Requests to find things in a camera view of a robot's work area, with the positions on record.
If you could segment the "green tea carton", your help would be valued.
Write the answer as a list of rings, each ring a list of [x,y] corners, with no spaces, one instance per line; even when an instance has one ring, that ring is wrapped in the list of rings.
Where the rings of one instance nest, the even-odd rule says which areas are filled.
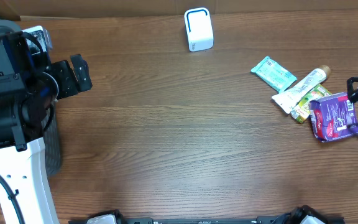
[[[299,123],[304,123],[310,116],[310,101],[329,95],[331,95],[331,92],[324,86],[316,85],[298,102],[290,115]]]

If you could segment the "purple Carefree pad pack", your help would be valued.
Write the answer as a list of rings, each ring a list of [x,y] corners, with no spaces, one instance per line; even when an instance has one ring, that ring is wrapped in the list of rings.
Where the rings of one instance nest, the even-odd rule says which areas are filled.
[[[354,104],[347,93],[336,93],[310,101],[313,133],[321,142],[337,141],[358,134]]]

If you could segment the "teal wet wipes pack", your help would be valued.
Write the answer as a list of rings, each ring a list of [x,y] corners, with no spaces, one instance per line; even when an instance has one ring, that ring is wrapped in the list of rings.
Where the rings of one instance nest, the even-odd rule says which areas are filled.
[[[250,72],[256,74],[278,93],[285,91],[297,81],[296,76],[269,56],[262,59]]]

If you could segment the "white tube gold cap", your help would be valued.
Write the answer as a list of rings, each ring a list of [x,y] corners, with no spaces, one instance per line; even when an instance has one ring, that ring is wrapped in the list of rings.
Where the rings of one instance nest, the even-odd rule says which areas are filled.
[[[295,86],[282,93],[272,96],[273,101],[281,107],[286,114],[289,114],[298,102],[316,85],[324,82],[331,74],[331,69],[327,65],[311,71],[304,79],[299,81]]]

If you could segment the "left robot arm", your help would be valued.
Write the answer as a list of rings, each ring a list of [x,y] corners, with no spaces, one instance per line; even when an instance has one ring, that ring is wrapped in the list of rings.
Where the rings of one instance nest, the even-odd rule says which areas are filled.
[[[0,205],[6,223],[57,223],[47,179],[45,133],[54,104],[93,84],[79,54],[51,62],[40,26],[0,33]]]

